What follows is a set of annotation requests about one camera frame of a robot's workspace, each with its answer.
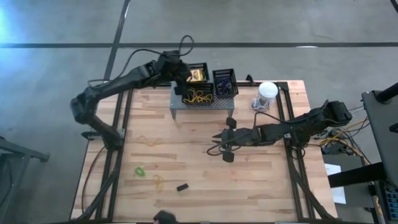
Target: green rubber band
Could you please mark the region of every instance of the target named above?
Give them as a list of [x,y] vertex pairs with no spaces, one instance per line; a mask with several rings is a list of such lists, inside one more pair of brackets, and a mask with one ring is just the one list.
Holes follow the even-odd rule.
[[145,177],[145,172],[142,167],[137,167],[136,169],[134,169],[134,172],[140,177]]

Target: yellow string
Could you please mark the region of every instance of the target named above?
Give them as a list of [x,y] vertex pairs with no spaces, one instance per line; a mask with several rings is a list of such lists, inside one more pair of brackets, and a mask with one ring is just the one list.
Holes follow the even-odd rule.
[[163,177],[159,175],[155,175],[155,184],[156,184],[156,190],[160,193],[163,191]]
[[192,99],[190,99],[190,95],[188,94],[188,99],[184,99],[184,103],[211,103],[213,96],[211,94],[207,94],[203,96],[203,91],[196,91],[193,88],[189,88],[188,91],[193,93]]
[[357,125],[359,125],[359,124],[362,124],[362,123],[364,123],[365,121],[366,121],[366,119],[363,120],[363,121],[360,121],[360,122],[358,122],[358,123],[355,123],[355,124],[353,124],[353,125],[351,125],[351,126],[348,126],[347,128],[345,128],[345,129],[339,131],[336,135],[334,135],[334,136],[331,137],[330,139],[323,139],[323,140],[321,140],[321,141],[319,142],[319,144],[328,143],[328,142],[330,142],[330,141],[332,141],[332,140],[337,140],[337,139],[338,139],[337,137],[338,137],[340,134],[343,134],[343,133],[347,132],[350,128],[352,128],[352,127],[354,127],[354,126],[357,126]]
[[158,144],[162,143],[161,138],[156,139],[154,142],[149,142],[148,139],[145,138],[145,136],[139,136],[137,140],[139,141],[140,139],[144,139],[144,142],[140,142],[140,143],[144,143],[145,145],[147,145],[149,147],[157,146]]

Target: concrete floor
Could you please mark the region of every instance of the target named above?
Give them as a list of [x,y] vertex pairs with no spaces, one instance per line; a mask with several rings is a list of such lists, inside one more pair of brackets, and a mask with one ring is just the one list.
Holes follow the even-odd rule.
[[[112,43],[124,1],[2,0],[0,45]],[[184,34],[206,43],[398,42],[396,21],[389,0],[132,0],[121,42],[176,43]],[[112,77],[132,51],[118,50]],[[48,163],[30,164],[10,223],[68,220],[87,146],[80,133],[88,130],[74,122],[69,101],[87,80],[104,77],[110,52],[0,48],[0,136],[51,153]],[[210,70],[232,67],[239,80],[304,80],[312,107],[329,99],[354,108],[362,92],[397,81],[397,54],[395,47],[201,48],[183,59],[207,62]],[[156,57],[135,55],[130,67]],[[365,116],[355,113],[354,121]],[[370,129],[356,140],[380,161]],[[371,221],[355,212],[362,210],[338,207],[344,219]]]

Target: wooden table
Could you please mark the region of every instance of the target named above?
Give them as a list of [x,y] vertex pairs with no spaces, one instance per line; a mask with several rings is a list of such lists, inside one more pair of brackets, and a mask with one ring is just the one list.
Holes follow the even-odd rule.
[[[310,105],[304,82],[288,83],[294,114],[298,116],[308,112]],[[239,87],[233,116],[238,121],[238,128],[253,126],[254,111],[249,104],[256,93],[257,88]],[[109,97],[98,105],[97,115],[108,124],[113,120],[116,98]],[[285,101],[282,102],[288,117]],[[115,204],[115,222],[152,222],[159,210],[174,213],[180,222],[297,220],[283,141],[267,147],[242,147],[236,151],[235,161],[228,164],[222,161],[221,156],[206,154],[206,150],[214,145],[212,135],[226,127],[227,112],[181,111],[178,119],[173,120],[169,103],[169,88],[134,91]],[[276,104],[268,113],[279,117]],[[258,116],[257,123],[278,122],[267,116]],[[82,185],[95,155],[102,147],[100,140],[88,145],[72,218],[81,214]],[[85,207],[100,188],[104,155],[105,152],[88,182]],[[304,161],[312,192],[336,217],[319,148],[306,148]],[[134,175],[137,166],[144,168],[145,177]],[[157,189],[157,175],[163,178],[162,190]],[[185,183],[189,188],[177,192],[176,187]],[[305,213],[302,192],[300,197]],[[104,209],[108,210],[107,200]]]

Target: black plastic basket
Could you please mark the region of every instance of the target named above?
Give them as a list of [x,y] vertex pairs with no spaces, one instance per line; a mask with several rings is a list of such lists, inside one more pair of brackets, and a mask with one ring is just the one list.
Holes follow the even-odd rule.
[[207,69],[207,63],[193,63],[189,64],[189,69],[192,70],[201,70],[205,75],[205,80],[199,82],[191,82],[191,83],[206,83],[210,80],[209,70]]
[[233,68],[213,70],[213,78],[218,98],[233,98],[239,94]]
[[[182,103],[188,104],[188,105],[210,105],[214,102],[214,85],[213,83],[187,83],[187,94],[182,95],[181,97],[181,101]],[[201,93],[200,96],[208,96],[211,95],[211,97],[209,96],[208,98],[210,98],[210,100],[203,100],[201,101],[194,101],[194,102],[188,102],[188,100],[192,100],[193,99],[193,91],[191,91],[191,89],[194,89],[195,92],[201,91],[199,92],[199,94]]]

